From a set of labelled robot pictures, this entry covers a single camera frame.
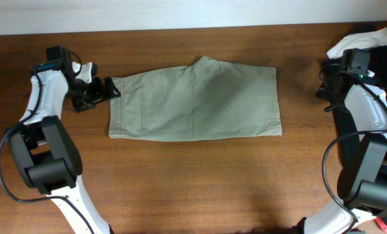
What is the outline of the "khaki green shorts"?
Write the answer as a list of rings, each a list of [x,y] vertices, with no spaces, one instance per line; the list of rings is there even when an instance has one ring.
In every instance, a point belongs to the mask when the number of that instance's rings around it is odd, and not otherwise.
[[[115,77],[110,138],[184,142],[282,135],[276,69],[202,57]]]

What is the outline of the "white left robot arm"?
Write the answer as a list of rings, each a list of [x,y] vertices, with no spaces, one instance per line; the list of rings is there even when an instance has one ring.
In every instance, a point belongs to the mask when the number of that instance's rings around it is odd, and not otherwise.
[[[112,233],[86,191],[81,156],[61,122],[61,113],[66,97],[71,97],[75,112],[83,112],[121,93],[112,79],[97,77],[93,62],[83,63],[65,47],[47,48],[46,58],[30,70],[32,90],[24,115],[0,141],[0,146],[8,146],[23,182],[41,197],[21,199],[9,191],[1,173],[1,156],[0,184],[18,203],[51,200],[75,233]]]

